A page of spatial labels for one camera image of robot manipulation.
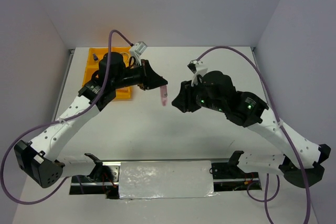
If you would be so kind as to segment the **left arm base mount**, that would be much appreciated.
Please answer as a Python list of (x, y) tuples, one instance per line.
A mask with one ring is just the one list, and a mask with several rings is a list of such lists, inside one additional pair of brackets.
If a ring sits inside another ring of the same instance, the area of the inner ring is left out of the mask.
[(117, 200), (119, 196), (120, 162), (103, 162), (94, 178), (85, 175), (72, 176), (69, 195), (100, 195), (106, 199)]

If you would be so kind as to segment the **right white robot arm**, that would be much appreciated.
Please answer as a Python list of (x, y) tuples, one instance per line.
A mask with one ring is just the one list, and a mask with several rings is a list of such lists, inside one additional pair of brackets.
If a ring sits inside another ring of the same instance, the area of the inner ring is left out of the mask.
[(220, 71), (211, 71), (196, 80), (196, 84), (181, 83), (172, 101), (174, 107), (183, 113), (200, 108), (223, 113), (230, 122), (257, 133), (280, 151), (280, 154), (262, 155), (234, 151), (228, 162), (228, 171), (233, 177), (254, 172), (282, 175), (299, 188), (322, 180), (322, 163), (331, 152), (328, 145), (315, 144), (288, 124), (278, 122), (266, 102), (251, 92), (237, 91), (230, 76)]

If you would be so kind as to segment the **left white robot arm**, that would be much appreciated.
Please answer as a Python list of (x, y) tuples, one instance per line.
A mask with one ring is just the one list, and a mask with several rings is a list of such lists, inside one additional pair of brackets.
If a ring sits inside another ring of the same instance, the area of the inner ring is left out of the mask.
[(137, 85), (146, 91), (167, 84), (168, 81), (152, 69), (148, 60), (142, 59), (139, 65), (127, 67), (120, 53), (106, 53), (91, 80), (79, 90), (56, 124), (46, 127), (29, 142), (20, 140), (15, 144), (19, 167), (40, 187), (50, 187), (63, 176), (67, 165), (58, 157), (62, 149), (116, 97), (117, 89)]

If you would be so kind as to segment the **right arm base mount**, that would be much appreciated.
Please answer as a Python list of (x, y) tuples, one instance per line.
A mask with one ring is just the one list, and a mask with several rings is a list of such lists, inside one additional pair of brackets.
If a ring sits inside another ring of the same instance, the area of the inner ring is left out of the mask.
[(258, 173), (244, 173), (227, 162), (211, 163), (209, 173), (213, 177), (214, 192), (261, 190)]

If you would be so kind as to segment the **beige masking tape roll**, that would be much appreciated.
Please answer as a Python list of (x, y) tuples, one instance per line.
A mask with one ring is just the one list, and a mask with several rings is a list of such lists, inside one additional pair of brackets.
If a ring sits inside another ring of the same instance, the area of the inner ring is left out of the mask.
[(130, 55), (127, 52), (122, 52), (121, 55), (123, 56), (123, 61), (125, 64), (129, 63)]

